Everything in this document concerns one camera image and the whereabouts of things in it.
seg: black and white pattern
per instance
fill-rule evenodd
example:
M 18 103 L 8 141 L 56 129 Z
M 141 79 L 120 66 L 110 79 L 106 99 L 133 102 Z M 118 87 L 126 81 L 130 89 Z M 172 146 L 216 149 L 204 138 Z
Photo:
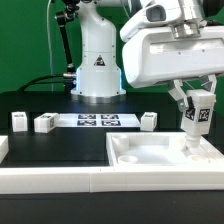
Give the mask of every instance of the black and white pattern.
M 95 114 L 79 114 L 78 119 L 85 119 L 85 120 L 96 119 L 96 115 Z
M 195 108 L 186 110 L 185 117 L 193 121 L 195 117 Z
M 50 128 L 53 128 L 54 127 L 54 118 L 51 118 L 50 119 Z
M 42 116 L 41 118 L 50 118 L 51 116 L 48 116 L 48 115 L 44 115 Z
M 96 126 L 96 121 L 94 120 L 79 120 L 77 126 Z
M 107 126 L 107 127 L 114 127 L 114 126 L 121 126 L 121 122 L 120 121 L 102 121 L 102 126 Z
M 145 115 L 145 117 L 153 117 L 153 115 Z
M 16 114 L 14 117 L 24 117 L 23 114 Z
M 101 114 L 102 120 L 118 120 L 119 116 L 117 114 Z
M 209 120 L 210 109 L 202 109 L 199 113 L 198 122 L 206 122 Z

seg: black table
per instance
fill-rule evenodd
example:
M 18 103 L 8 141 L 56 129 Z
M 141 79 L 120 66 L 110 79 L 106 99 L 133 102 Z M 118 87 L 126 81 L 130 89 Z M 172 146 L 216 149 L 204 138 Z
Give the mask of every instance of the black table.
M 9 155 L 1 167 L 37 167 L 37 166 L 108 166 L 105 151 L 105 134 L 108 131 L 139 131 L 136 128 L 112 129 L 76 129 L 57 128 L 49 134 L 34 134 L 33 117 L 43 112 L 58 113 L 135 113 L 138 118 L 146 111 L 158 113 L 156 131 L 180 131 L 181 113 L 168 94 L 129 93 L 124 102 L 109 105 L 91 105 L 71 101 L 63 93 L 51 92 L 7 92 L 0 94 L 2 106 L 0 114 L 0 134 L 10 138 Z M 25 134 L 12 133 L 11 112 L 25 111 L 29 117 L 29 131 Z M 224 118 L 214 114 L 210 134 L 206 138 L 220 151 L 224 151 Z M 40 139 L 58 138 L 65 141 L 69 136 L 77 136 L 76 153 L 68 150 L 63 161 L 58 151 L 57 161 L 52 158 L 51 145 L 43 153 L 34 148 L 27 153 L 31 144 L 40 143 Z M 86 143 L 90 157 L 83 157 L 79 150 L 78 139 L 83 136 L 98 136 L 90 139 L 91 147 Z M 23 151 L 14 142 L 27 144 Z M 224 191 L 159 191 L 159 192 L 108 192 L 108 193 L 71 193 L 36 195 L 0 195 L 1 223 L 223 223 Z

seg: white base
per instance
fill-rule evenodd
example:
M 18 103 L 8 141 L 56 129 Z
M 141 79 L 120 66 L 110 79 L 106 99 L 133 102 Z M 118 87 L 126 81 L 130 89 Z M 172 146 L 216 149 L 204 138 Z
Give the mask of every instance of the white base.
M 107 149 L 112 144 L 111 136 L 115 134 L 117 133 L 107 134 Z M 144 135 L 146 140 L 150 134 L 157 134 L 157 137 L 161 135 L 157 139 L 163 140 L 168 136 L 170 142 L 163 146 L 167 150 L 172 148 L 176 152 L 172 154 L 174 157 L 185 155 L 188 162 L 183 160 L 182 163 L 163 164 L 160 161 L 157 164 L 115 165 L 114 161 L 114 166 L 111 167 L 2 168 L 0 194 L 224 189 L 223 155 L 205 139 L 201 139 L 200 149 L 191 149 L 191 154 L 186 154 L 187 151 L 181 147 L 173 148 L 173 138 L 170 137 L 176 135 L 177 145 L 181 146 L 181 135 L 184 136 L 184 133 L 138 134 Z M 143 138 L 137 137 L 141 145 Z M 0 151 L 4 148 L 4 144 L 0 144 Z M 114 159 L 111 154 L 109 158 L 110 162 Z

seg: white platform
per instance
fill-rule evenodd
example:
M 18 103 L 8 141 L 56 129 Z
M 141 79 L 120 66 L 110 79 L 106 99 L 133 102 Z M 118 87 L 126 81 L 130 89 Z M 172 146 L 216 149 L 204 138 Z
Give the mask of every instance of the white platform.
M 140 127 L 135 114 L 60 114 L 57 127 Z
M 184 150 L 184 133 L 120 134 L 128 135 L 129 146 L 116 152 L 112 137 L 119 133 L 107 133 L 111 166 L 1 168 L 0 194 L 224 189 L 224 157 L 205 139 Z M 0 152 L 7 152 L 7 137 L 1 140 Z M 119 164 L 122 155 L 138 160 Z

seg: white block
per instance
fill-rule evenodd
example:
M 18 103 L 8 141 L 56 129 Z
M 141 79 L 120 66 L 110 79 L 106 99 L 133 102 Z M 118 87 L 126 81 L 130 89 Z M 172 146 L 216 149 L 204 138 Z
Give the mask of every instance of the white block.
M 8 137 L 0 136 L 0 163 L 3 161 L 9 151 Z
M 157 113 L 146 112 L 141 117 L 141 131 L 153 131 L 157 125 Z
M 59 114 L 57 113 L 45 113 L 34 119 L 35 132 L 48 133 L 56 127 L 59 120 Z
M 27 131 L 27 117 L 25 112 L 12 113 L 12 128 L 14 132 Z
M 2 168 L 0 194 L 89 192 L 88 167 Z
M 187 133 L 187 147 L 197 148 L 201 135 L 209 133 L 216 96 L 203 89 L 188 90 L 186 95 L 192 97 L 194 108 L 183 113 L 181 129 Z

